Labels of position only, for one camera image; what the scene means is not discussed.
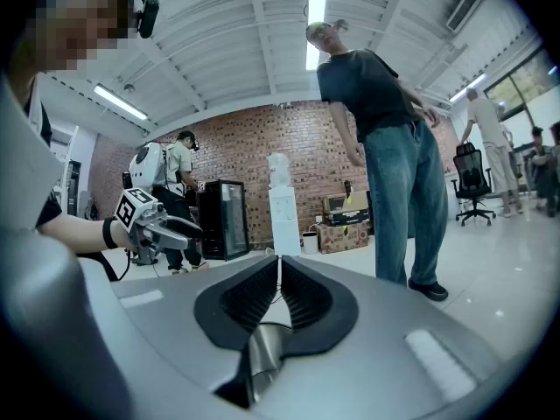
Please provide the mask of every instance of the office chair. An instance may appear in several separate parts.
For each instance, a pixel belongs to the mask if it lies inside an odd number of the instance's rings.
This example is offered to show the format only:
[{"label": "office chair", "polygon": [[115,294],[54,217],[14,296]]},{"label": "office chair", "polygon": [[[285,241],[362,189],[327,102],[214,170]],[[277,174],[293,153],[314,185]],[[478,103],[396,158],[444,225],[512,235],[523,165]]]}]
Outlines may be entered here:
[{"label": "office chair", "polygon": [[487,215],[491,214],[492,217],[495,218],[496,213],[492,210],[481,210],[477,208],[482,196],[492,191],[490,168],[486,168],[488,174],[487,182],[484,178],[484,172],[482,171],[482,156],[480,155],[480,151],[474,149],[472,143],[460,144],[457,147],[457,156],[453,158],[453,163],[457,168],[459,176],[458,189],[457,180],[453,179],[451,181],[455,188],[455,195],[459,199],[472,201],[472,210],[459,213],[455,217],[455,220],[458,221],[460,217],[464,217],[461,221],[461,227],[464,227],[465,221],[469,218],[481,216],[488,221],[487,225],[491,226],[492,222]]}]

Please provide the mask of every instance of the man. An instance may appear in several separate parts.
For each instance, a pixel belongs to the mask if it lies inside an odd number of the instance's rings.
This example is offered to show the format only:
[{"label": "man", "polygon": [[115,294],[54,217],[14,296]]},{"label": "man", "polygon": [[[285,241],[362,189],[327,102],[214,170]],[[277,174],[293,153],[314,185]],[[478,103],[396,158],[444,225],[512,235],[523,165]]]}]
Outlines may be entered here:
[{"label": "man", "polygon": [[486,98],[479,98],[479,94],[473,88],[466,90],[466,97],[469,100],[468,124],[459,144],[463,144],[466,141],[471,135],[474,124],[477,123],[482,135],[486,158],[492,170],[493,187],[501,196],[504,205],[500,215],[505,218],[511,216],[508,191],[514,195],[517,213],[522,214],[523,206],[519,199],[517,179],[509,162],[511,147],[508,140],[502,134],[500,127],[499,118],[503,115],[504,108],[500,104],[496,104]]},{"label": "man", "polygon": [[[356,166],[363,166],[364,159],[367,164],[374,206],[375,274],[406,286],[404,256],[412,199],[416,257],[409,287],[431,300],[445,300],[447,290],[436,278],[447,224],[444,169],[436,140],[420,116],[435,122],[435,112],[425,109],[375,53],[348,50],[329,24],[310,24],[305,35],[331,56],[318,67],[318,83],[348,159]],[[356,119],[357,140],[350,135],[345,106]]]},{"label": "man", "polygon": [[546,212],[550,218],[554,218],[556,211],[560,211],[560,194],[558,203],[554,201],[555,194],[559,189],[557,177],[557,160],[552,157],[552,149],[543,145],[543,129],[535,126],[531,135],[535,149],[528,157],[531,161],[531,178],[536,187],[536,197],[546,199]]},{"label": "man", "polygon": [[[511,166],[511,171],[514,172],[514,176],[516,179],[521,177],[521,174],[517,171],[517,160],[515,159],[514,153],[514,135],[512,134],[511,130],[508,129],[508,126],[504,124],[503,120],[503,109],[498,112],[498,119],[500,120],[500,128],[501,133],[507,140],[507,144],[509,144],[509,166]],[[507,192],[507,196],[509,198],[509,203],[514,204],[515,199],[514,195],[511,192]]]},{"label": "man", "polygon": [[[117,39],[127,38],[134,16],[132,0],[45,0],[42,5],[14,44],[6,74],[29,124],[49,144],[53,133],[39,99],[37,74],[75,69],[77,61],[86,59],[93,50],[111,47]],[[103,221],[63,214],[51,194],[37,229],[80,255],[115,247],[133,249],[118,222],[110,223],[108,236],[103,234],[103,225]],[[98,258],[111,278],[109,264],[101,255]]]},{"label": "man", "polygon": [[[190,130],[181,132],[177,141],[169,145],[166,150],[166,167],[157,176],[156,184],[151,194],[164,204],[165,211],[171,216],[177,216],[184,220],[193,222],[191,211],[184,195],[183,184],[190,186],[195,191],[198,189],[196,180],[193,179],[193,160],[191,150],[194,148],[194,134]],[[167,227],[188,236],[185,225],[181,222],[167,221]],[[189,241],[188,248],[183,251],[185,259],[191,264],[192,270],[205,270],[208,263],[196,250],[196,241]],[[183,268],[183,256],[180,250],[166,249],[165,256],[169,264],[168,269],[173,274],[185,271]]]}]

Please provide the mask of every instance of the blue jeans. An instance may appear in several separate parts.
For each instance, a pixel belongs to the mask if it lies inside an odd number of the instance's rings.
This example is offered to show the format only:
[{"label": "blue jeans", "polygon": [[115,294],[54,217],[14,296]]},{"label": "blue jeans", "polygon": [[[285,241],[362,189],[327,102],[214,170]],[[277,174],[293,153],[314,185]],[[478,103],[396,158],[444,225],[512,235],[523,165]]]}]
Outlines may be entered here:
[{"label": "blue jeans", "polygon": [[379,128],[363,142],[374,209],[375,274],[406,286],[409,204],[416,256],[411,278],[433,284],[447,225],[447,191],[438,144],[425,122]]}]

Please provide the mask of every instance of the white ceiling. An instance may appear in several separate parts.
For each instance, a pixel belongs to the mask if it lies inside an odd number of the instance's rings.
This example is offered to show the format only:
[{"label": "white ceiling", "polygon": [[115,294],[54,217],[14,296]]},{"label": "white ceiling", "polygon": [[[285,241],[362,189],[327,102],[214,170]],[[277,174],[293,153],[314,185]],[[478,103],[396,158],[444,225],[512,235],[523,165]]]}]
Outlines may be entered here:
[{"label": "white ceiling", "polygon": [[[327,0],[325,20],[346,19],[350,29],[342,38],[348,47],[375,50],[405,82],[430,95],[431,103],[448,109],[442,101],[508,48],[520,46],[515,41],[529,29],[515,3],[487,0],[481,7],[486,4],[492,16],[469,22],[468,36],[457,36],[445,25],[459,1]],[[100,127],[101,133],[123,129],[126,143],[140,144],[233,110],[319,98],[315,73],[305,71],[306,0],[160,3],[152,38],[128,41],[128,48],[119,51],[100,52],[79,78],[75,73],[55,74],[65,82],[65,92],[72,86],[74,92],[83,93],[72,99],[72,104],[84,105],[73,108],[75,113],[86,114],[94,102],[110,104],[92,92],[100,82],[149,116],[140,122],[107,106],[115,113],[109,112],[110,120],[107,113],[97,115],[98,125],[112,123]],[[452,50],[456,57],[449,66],[443,63],[449,54],[441,52]],[[62,86],[44,81],[47,86]],[[135,92],[126,93],[125,84],[133,84]],[[51,89],[46,99],[58,98],[60,106],[60,92]],[[131,128],[136,130],[133,136]]]}]

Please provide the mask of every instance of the fluorescent light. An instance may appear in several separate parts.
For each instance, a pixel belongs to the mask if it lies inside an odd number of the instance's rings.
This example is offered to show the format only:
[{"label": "fluorescent light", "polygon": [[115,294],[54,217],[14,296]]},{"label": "fluorescent light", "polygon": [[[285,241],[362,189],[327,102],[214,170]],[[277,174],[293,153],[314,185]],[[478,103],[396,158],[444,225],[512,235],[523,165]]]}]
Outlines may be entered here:
[{"label": "fluorescent light", "polygon": [[458,100],[461,96],[463,96],[466,93],[466,87],[461,90],[458,94],[455,94],[454,96],[452,96],[449,101],[450,102],[455,102],[456,100]]},{"label": "fluorescent light", "polygon": [[481,76],[479,76],[476,80],[474,80],[473,82],[471,82],[467,87],[468,88],[473,88],[474,86],[476,86],[477,84],[479,84],[480,82],[482,82],[483,80],[485,80],[487,78],[487,74],[483,73]]},{"label": "fluorescent light", "polygon": [[307,3],[309,4],[307,24],[312,24],[313,22],[324,22],[326,0],[309,0]]},{"label": "fluorescent light", "polygon": [[319,65],[320,52],[317,48],[307,42],[307,56],[305,57],[305,70],[312,72]]},{"label": "fluorescent light", "polygon": [[466,86],[463,90],[461,90],[460,92],[458,92],[457,94],[455,94],[454,96],[452,96],[449,101],[450,102],[455,102],[456,100],[458,100],[461,96],[463,96],[464,94],[466,94],[466,90],[468,88],[474,88],[477,84],[480,84],[483,80],[485,80],[487,78],[487,75],[485,73],[483,73],[481,76],[479,76],[476,80],[474,80],[473,82],[471,82],[468,86]]},{"label": "fluorescent light", "polygon": [[[326,0],[308,0],[307,2],[307,24],[325,21]],[[307,42],[307,56],[305,59],[305,69],[308,71],[317,70],[319,65],[319,50]]]},{"label": "fluorescent light", "polygon": [[99,84],[95,86],[94,92],[96,92],[99,96],[102,96],[106,100],[109,100],[119,108],[126,110],[133,116],[140,118],[140,120],[145,120],[146,118],[148,118],[148,116],[144,112],[140,112],[137,108],[130,106],[130,104],[128,104],[125,100],[122,100],[113,92],[110,92],[105,87],[100,86]]}]

